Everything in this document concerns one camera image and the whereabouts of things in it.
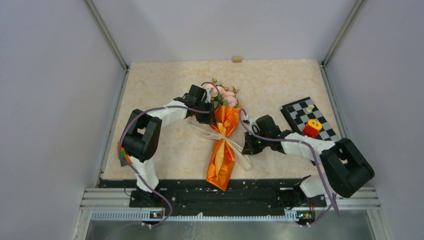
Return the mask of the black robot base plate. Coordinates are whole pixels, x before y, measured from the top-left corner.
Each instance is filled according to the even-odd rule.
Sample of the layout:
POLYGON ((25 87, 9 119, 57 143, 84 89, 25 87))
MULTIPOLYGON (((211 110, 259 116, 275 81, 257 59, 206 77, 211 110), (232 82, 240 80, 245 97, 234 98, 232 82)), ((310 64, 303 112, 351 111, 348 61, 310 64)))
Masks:
POLYGON ((304 196, 299 178, 232 179, 226 191, 205 180, 161 179, 155 193, 137 188, 131 192, 131 208, 164 208, 173 217, 282 216, 294 208, 325 208, 325 195, 304 196))

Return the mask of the white chess knight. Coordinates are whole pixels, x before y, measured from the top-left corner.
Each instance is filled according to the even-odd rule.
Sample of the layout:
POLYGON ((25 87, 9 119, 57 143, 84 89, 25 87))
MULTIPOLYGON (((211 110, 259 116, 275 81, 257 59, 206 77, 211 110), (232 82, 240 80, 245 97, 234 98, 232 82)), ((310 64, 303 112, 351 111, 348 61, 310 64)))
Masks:
POLYGON ((308 105, 305 110, 306 112, 311 113, 314 110, 314 108, 315 108, 314 105, 308 105))

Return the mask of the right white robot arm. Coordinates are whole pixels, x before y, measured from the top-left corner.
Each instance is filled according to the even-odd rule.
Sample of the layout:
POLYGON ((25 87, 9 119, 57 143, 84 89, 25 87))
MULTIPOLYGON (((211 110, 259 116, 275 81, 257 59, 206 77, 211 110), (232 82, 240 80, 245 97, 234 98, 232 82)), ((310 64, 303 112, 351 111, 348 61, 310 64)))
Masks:
POLYGON ((312 161, 317 174, 304 177, 293 192, 299 206, 307 206, 318 195, 337 194, 350 198, 375 176, 375 171, 348 138, 320 140, 292 130, 280 130, 269 115, 242 116, 246 129, 243 155, 257 155, 265 148, 312 161))

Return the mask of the orange yellow wrapping paper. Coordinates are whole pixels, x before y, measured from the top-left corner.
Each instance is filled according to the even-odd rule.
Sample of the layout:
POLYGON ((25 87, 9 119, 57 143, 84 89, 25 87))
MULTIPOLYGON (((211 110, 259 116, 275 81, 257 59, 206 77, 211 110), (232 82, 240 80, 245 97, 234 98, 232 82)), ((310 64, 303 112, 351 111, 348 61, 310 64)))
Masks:
MULTIPOLYGON (((239 124, 239 109, 220 106, 215 112, 215 124, 211 129, 225 137, 230 137, 239 124)), ((206 181, 222 191, 226 191, 236 163, 236 156, 225 140, 215 140, 209 160, 206 181)))

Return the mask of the orange tape measure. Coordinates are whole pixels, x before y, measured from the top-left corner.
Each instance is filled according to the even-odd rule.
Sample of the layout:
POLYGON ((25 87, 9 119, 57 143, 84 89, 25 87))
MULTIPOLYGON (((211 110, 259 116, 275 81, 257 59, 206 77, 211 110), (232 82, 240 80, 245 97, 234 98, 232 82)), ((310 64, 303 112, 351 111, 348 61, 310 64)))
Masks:
POLYGON ((125 167, 132 164, 132 161, 129 157, 129 155, 126 153, 125 149, 123 147, 119 148, 119 143, 117 143, 117 153, 118 153, 118 160, 120 162, 121 167, 125 167))

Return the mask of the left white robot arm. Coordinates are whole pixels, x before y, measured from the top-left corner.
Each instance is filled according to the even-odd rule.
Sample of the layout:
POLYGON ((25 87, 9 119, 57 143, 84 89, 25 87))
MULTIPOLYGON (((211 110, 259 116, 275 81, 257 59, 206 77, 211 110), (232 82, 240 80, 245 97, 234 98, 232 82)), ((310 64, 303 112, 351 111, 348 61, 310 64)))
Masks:
POLYGON ((192 85, 182 97, 148 110, 131 112, 117 145, 117 157, 123 166, 130 166, 137 177, 136 186, 142 190, 141 200, 149 207, 160 202, 159 184, 153 157, 158 149, 161 130, 176 121, 194 116, 201 124, 214 124, 217 104, 212 85, 192 85))

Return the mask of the aluminium frame rail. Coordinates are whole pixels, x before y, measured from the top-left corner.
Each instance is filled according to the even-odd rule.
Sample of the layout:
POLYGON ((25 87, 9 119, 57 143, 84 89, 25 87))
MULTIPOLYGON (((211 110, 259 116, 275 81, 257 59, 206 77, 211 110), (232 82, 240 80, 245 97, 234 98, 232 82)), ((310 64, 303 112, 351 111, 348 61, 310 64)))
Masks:
POLYGON ((196 188, 171 193, 168 202, 142 206, 126 188, 88 188, 84 191, 73 239, 86 238, 90 221, 124 221, 145 224, 169 222, 285 222, 292 228, 309 228, 318 224, 325 232, 340 232, 343 239, 353 236, 384 240, 380 219, 380 201, 373 187, 364 187, 350 198, 336 197, 337 209, 327 196, 320 195, 299 206, 283 206, 289 189, 266 189, 258 197, 248 189, 222 192, 196 188))

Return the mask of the yellow traffic light toy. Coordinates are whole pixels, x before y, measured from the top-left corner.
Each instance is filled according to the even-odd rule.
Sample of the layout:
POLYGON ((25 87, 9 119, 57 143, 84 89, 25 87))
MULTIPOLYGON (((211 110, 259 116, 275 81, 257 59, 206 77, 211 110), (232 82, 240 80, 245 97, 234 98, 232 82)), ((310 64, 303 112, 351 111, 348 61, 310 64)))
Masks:
POLYGON ((307 126, 317 130, 318 132, 321 131, 323 128, 323 125, 316 119, 309 119, 307 122, 307 126))

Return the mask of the red oval toy block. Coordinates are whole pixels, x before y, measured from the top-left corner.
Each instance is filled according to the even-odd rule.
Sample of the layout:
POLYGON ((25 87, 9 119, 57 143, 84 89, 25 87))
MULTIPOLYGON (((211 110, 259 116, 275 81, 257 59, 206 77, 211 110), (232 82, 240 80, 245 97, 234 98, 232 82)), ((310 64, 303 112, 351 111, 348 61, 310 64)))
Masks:
POLYGON ((302 131, 304 136, 316 139, 320 133, 320 129, 317 129, 313 126, 306 125, 302 131))

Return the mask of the small wooden block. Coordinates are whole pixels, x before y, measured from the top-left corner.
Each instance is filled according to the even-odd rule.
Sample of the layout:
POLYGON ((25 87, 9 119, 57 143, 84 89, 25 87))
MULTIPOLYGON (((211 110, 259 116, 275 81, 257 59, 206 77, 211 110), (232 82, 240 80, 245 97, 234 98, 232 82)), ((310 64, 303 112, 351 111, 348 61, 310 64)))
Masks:
POLYGON ((242 63, 243 62, 243 58, 241 56, 233 56, 231 58, 232 63, 242 63))

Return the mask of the black silver chessboard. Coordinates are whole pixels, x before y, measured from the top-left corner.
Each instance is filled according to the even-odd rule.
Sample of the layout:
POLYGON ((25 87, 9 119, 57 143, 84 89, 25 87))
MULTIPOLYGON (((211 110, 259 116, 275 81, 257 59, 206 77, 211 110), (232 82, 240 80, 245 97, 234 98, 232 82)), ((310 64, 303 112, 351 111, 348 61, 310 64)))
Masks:
POLYGON ((322 125, 316 137, 318 140, 336 142, 341 139, 310 97, 282 105, 280 112, 294 132, 302 134, 308 121, 313 119, 322 125))

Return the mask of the pink brown rose stem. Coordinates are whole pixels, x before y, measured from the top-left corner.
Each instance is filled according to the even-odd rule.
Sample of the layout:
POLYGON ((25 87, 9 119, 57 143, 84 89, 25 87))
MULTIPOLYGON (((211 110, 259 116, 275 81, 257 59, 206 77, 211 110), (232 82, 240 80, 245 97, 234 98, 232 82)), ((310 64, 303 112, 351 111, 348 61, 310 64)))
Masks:
POLYGON ((218 84, 218 80, 213 77, 210 82, 204 82, 201 86, 209 92, 210 99, 214 101, 221 101, 226 93, 225 88, 218 84))

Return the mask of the cream printed ribbon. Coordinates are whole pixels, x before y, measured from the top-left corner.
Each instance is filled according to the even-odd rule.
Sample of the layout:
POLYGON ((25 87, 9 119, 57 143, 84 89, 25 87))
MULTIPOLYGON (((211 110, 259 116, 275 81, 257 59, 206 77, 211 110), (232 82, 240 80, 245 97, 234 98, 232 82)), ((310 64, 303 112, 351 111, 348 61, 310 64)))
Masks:
POLYGON ((191 131, 197 136, 208 139, 208 140, 225 140, 230 148, 234 151, 235 156, 241 160, 241 163, 246 171, 249 171, 252 168, 252 163, 250 158, 247 155, 242 154, 243 148, 237 144, 235 141, 229 139, 228 137, 217 133, 215 131, 205 130, 200 128, 198 124, 195 123, 195 118, 191 117, 188 121, 191 131))

